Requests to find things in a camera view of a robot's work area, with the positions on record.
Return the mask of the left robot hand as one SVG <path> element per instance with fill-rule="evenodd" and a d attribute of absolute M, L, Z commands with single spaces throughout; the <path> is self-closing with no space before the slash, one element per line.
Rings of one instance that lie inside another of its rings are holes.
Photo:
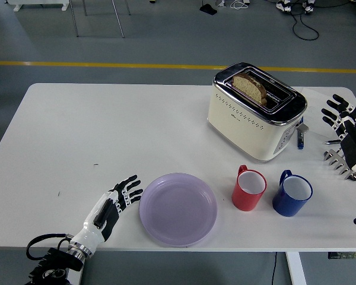
<path fill-rule="evenodd" d="M 140 183 L 133 175 L 105 192 L 86 217 L 82 230 L 70 241 L 69 252 L 91 257 L 108 240 L 122 212 L 141 199 L 143 190 L 136 188 Z"/>

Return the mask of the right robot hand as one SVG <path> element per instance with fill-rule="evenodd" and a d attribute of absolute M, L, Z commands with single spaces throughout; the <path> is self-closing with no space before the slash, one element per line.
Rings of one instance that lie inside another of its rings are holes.
<path fill-rule="evenodd" d="M 341 140 L 344 160 L 349 169 L 356 173 L 356 106 L 343 97 L 334 94 L 327 105 L 336 113 L 323 108 L 323 121 L 326 122 Z"/>

